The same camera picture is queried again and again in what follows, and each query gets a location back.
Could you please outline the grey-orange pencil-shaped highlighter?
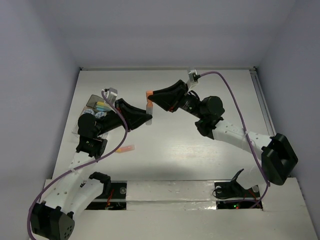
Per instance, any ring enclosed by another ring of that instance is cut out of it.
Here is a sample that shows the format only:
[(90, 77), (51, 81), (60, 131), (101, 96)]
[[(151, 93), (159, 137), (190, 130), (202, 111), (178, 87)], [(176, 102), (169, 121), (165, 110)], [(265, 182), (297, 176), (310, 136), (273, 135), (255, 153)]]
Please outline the grey-orange pencil-shaped highlighter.
[(153, 102), (149, 99), (149, 96), (153, 95), (153, 91), (147, 91), (146, 92), (146, 100), (147, 100), (147, 104), (146, 104), (146, 113), (149, 115), (153, 115)]

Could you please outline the orange cap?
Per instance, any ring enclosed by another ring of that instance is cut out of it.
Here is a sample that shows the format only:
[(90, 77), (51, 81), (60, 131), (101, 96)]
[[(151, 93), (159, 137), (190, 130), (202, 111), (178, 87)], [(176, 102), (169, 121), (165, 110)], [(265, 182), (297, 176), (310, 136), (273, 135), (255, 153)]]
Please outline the orange cap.
[(148, 105), (153, 105), (153, 102), (152, 100), (149, 99), (150, 96), (153, 95), (153, 91), (152, 90), (149, 90), (149, 91), (146, 91), (146, 100), (147, 100), (147, 104)]

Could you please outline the orange pencil-shaped highlighter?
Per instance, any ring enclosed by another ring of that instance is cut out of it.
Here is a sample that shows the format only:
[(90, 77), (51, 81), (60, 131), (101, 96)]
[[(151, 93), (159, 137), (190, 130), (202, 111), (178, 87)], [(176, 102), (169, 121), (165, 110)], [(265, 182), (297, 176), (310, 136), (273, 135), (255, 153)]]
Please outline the orange pencil-shaped highlighter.
[(115, 152), (116, 153), (126, 153), (135, 150), (135, 145), (127, 145), (119, 147)]

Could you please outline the blue pencil-shaped highlighter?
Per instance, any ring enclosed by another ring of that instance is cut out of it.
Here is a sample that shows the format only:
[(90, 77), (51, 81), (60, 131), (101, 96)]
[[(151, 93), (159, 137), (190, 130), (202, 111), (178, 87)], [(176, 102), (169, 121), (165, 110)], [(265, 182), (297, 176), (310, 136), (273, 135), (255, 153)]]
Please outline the blue pencil-shaped highlighter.
[(100, 107), (97, 107), (96, 110), (99, 112), (109, 112), (110, 111), (109, 108), (100, 108)]

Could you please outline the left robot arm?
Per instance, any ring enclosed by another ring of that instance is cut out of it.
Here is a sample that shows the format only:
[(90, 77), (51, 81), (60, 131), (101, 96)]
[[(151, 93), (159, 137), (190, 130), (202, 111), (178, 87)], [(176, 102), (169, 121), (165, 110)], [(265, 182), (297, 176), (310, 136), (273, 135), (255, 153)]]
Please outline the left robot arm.
[(107, 140), (101, 135), (118, 127), (126, 133), (152, 119), (151, 108), (133, 107), (122, 98), (111, 105), (111, 110), (98, 116), (85, 110), (78, 118), (79, 143), (68, 170), (52, 180), (43, 191), (51, 191), (39, 202), (37, 196), (27, 216), (27, 232), (31, 239), (38, 235), (49, 240), (70, 238), (77, 218), (97, 197), (108, 197), (111, 178), (94, 172), (94, 165), (107, 157)]

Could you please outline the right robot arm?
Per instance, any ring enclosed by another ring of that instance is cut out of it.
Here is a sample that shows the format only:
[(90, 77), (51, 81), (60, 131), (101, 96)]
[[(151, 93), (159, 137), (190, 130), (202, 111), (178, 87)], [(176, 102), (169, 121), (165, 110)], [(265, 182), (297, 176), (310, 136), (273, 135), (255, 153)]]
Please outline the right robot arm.
[(257, 159), (250, 169), (238, 171), (235, 180), (230, 183), (230, 190), (235, 196), (242, 196), (249, 188), (264, 182), (282, 186), (298, 163), (285, 135), (258, 134), (228, 122), (223, 118), (225, 109), (219, 97), (199, 99), (182, 80), (170, 87), (149, 92), (147, 99), (167, 112), (182, 109), (190, 113), (199, 119), (195, 126), (202, 136), (230, 144)]

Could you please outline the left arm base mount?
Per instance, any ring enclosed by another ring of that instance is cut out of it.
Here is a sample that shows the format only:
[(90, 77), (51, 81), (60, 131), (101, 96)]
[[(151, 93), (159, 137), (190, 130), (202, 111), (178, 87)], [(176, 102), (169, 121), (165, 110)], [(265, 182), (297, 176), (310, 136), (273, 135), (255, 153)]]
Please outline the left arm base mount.
[(97, 197), (90, 207), (93, 210), (126, 210), (127, 209), (127, 182), (112, 182), (111, 191), (108, 197)]

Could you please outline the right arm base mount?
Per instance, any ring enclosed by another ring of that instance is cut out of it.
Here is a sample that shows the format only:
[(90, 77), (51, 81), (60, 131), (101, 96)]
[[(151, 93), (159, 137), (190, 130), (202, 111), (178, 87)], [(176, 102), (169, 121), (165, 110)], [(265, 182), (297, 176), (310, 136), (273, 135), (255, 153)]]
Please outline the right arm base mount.
[(214, 184), (212, 195), (216, 198), (218, 210), (262, 209), (260, 190), (257, 185), (244, 189), (237, 179), (244, 169), (239, 170), (230, 181), (218, 181)]

